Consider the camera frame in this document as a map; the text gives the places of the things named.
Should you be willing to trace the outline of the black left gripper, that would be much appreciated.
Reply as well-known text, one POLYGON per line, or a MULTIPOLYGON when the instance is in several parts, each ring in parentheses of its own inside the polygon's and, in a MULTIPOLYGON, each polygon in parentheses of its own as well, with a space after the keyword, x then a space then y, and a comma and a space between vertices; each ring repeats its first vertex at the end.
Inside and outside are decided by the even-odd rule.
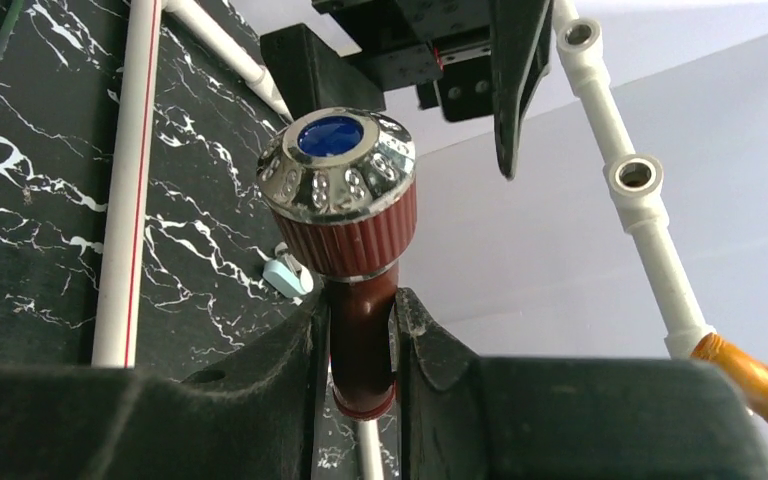
POLYGON ((438 108, 448 122, 493 113, 498 168, 515 178, 522 122, 549 70, 551 0, 312 6, 360 50, 339 54, 303 23, 263 35, 261 56, 292 117, 330 107, 382 112, 386 92, 412 87, 419 109, 438 108))

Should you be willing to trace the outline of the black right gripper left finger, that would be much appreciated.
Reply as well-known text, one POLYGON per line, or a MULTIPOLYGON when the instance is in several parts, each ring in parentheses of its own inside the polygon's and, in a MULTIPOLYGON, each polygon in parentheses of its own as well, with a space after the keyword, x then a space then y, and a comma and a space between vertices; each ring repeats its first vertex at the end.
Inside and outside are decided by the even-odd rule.
POLYGON ((183 381, 0 367, 0 479, 310 479, 327 329, 314 296, 183 381))

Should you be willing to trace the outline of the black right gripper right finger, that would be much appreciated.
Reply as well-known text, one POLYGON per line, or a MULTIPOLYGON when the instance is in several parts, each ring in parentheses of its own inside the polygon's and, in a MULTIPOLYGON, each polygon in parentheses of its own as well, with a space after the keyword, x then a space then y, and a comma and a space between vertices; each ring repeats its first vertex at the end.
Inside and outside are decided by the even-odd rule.
POLYGON ((740 395, 692 360, 482 357, 402 288, 406 479, 768 479, 740 395))

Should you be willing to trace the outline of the dark red water faucet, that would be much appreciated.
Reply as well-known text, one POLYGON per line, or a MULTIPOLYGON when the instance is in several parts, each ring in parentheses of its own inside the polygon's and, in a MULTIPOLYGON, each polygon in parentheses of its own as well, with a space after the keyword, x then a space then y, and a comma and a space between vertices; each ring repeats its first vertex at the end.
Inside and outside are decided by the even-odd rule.
POLYGON ((256 181, 290 253, 323 279, 336 405, 357 420, 380 417, 396 396, 398 262, 417 226, 411 134, 380 113, 320 109, 270 141, 256 181))

